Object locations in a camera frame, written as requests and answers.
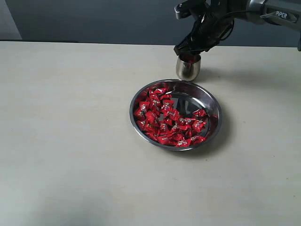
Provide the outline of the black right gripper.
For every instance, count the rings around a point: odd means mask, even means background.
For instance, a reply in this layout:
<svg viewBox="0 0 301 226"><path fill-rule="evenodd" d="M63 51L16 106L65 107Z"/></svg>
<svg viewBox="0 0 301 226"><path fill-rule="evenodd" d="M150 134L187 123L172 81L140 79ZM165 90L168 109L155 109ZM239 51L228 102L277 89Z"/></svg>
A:
<svg viewBox="0 0 301 226"><path fill-rule="evenodd" d="M211 3L202 0L190 12L195 23L190 35L174 46L177 56L185 53L199 55L208 52L211 47L219 44L232 27L233 18L230 16L228 0L212 0Z"/></svg>

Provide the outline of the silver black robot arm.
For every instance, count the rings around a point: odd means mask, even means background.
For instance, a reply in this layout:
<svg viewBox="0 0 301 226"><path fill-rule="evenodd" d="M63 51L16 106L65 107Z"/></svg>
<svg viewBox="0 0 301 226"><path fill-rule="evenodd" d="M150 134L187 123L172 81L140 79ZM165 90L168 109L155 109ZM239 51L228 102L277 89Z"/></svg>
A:
<svg viewBox="0 0 301 226"><path fill-rule="evenodd" d="M174 47L178 56L208 52L228 38L235 19L301 30L299 0L187 0L174 11L177 19L195 19L191 32Z"/></svg>

